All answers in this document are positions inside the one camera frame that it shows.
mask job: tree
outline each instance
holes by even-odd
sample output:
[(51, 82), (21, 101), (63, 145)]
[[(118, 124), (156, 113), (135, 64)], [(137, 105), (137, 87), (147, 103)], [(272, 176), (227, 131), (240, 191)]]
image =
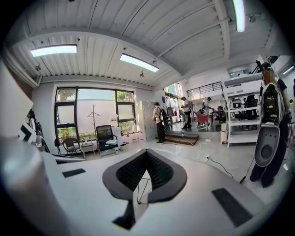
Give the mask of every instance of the tree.
[(75, 89), (60, 89), (59, 90), (59, 98), (60, 102), (65, 102), (69, 97), (72, 97), (76, 94)]
[(132, 102), (132, 94), (131, 92), (122, 92), (122, 91), (117, 91), (117, 101), (118, 102)]

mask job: corrugated metal ceiling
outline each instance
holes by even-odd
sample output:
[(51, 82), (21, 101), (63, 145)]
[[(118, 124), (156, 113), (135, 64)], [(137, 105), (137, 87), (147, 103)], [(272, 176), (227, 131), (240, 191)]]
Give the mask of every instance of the corrugated metal ceiling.
[[(211, 0), (43, 0), (25, 12), (7, 36), (7, 44), (43, 30), (82, 27), (112, 32), (132, 39), (154, 52), (163, 53), (172, 66), (183, 74), (195, 65), (224, 56), (224, 35)], [(230, 55), (264, 47), (271, 23), (246, 21), (246, 31), (237, 33), (230, 25)], [(76, 55), (48, 55), (33, 58), (30, 50), (56, 44), (77, 44)], [(123, 79), (156, 86), (162, 79), (181, 77), (161, 60), (156, 73), (119, 60), (124, 52), (147, 62), (154, 58), (122, 42), (82, 34), (60, 33), (16, 44), (9, 48), (27, 72), (36, 77), (54, 75), (91, 75)], [(40, 71), (35, 69), (40, 64)]]

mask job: white shelf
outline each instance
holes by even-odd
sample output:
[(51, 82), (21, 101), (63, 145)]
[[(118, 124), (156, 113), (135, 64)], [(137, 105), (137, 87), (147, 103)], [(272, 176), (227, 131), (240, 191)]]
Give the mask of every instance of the white shelf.
[(238, 85), (241, 83), (248, 83), (251, 81), (262, 80), (262, 73), (255, 73), (251, 75), (241, 75), (240, 77), (231, 78), (230, 80), (224, 81), (226, 87)]
[(245, 135), (231, 135), (229, 137), (230, 143), (242, 143), (242, 142), (257, 142), (257, 134), (245, 134)]
[(230, 126), (239, 126), (239, 125), (254, 125), (260, 124), (260, 120), (230, 120)]
[(248, 91), (243, 91), (240, 93), (236, 93), (236, 92), (228, 92), (226, 93), (228, 98), (232, 98), (232, 97), (242, 97), (242, 96), (249, 96), (249, 95), (255, 95), (255, 94), (259, 94), (260, 90), (248, 90)]
[(242, 108), (242, 109), (230, 109), (227, 112), (241, 112), (241, 111), (248, 111), (248, 110), (254, 110), (254, 109), (260, 110), (260, 106), (248, 107), (248, 108)]

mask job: white tiled floor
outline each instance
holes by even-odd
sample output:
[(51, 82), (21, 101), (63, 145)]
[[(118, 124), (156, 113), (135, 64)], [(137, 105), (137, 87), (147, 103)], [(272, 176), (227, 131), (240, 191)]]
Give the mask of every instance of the white tiled floor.
[[(253, 144), (250, 144), (250, 145), (239, 144), (239, 145), (234, 145), (227, 148), (225, 144), (220, 144), (218, 140), (218, 136), (213, 138), (211, 142), (199, 141), (197, 142), (196, 146), (197, 147), (182, 145), (182, 144), (172, 144), (172, 143), (157, 144), (156, 141), (154, 141), (154, 142), (142, 142), (142, 143), (130, 145), (128, 146), (128, 149), (124, 152), (128, 152), (128, 150), (140, 149), (140, 148), (156, 148), (166, 152), (177, 154), (184, 158), (195, 159), (201, 162), (205, 162), (206, 156), (210, 155), (211, 159), (221, 163), (225, 167), (225, 169), (233, 175), (234, 179), (239, 182), (245, 176), (247, 169), (254, 157), (254, 151), (255, 151), (255, 145)], [(283, 161), (281, 169), (275, 177), (275, 183), (272, 186), (268, 188), (263, 188), (260, 182), (253, 183), (249, 180), (255, 161), (253, 161), (252, 166), (250, 167), (249, 173), (247, 174), (247, 177), (245, 181), (243, 182), (243, 185), (247, 187), (248, 189), (250, 189), (254, 194), (256, 194), (265, 204), (268, 204), (271, 201), (278, 198), (282, 194), (282, 191), (284, 191), (285, 186), (289, 184), (293, 176), (291, 173), (290, 166), (291, 166), (292, 160), (294, 159), (295, 154), (290, 149), (288, 153), (289, 154), (288, 154), (287, 160)], [(113, 155), (116, 155), (116, 154), (113, 153), (113, 154), (104, 156), (103, 158), (108, 158)], [(94, 160), (94, 159), (99, 159), (100, 156), (98, 154), (96, 155), (89, 154), (89, 155), (86, 155), (86, 158), (87, 160)], [(220, 169), (224, 173), (226, 173), (224, 169), (222, 168), (222, 166), (220, 166), (217, 163), (213, 163), (211, 160), (209, 160), (207, 164), (212, 165)], [(286, 171), (285, 168), (283, 168), (284, 164), (289, 166), (288, 171)], [(144, 185), (143, 187), (140, 186), (139, 195), (141, 195)]]

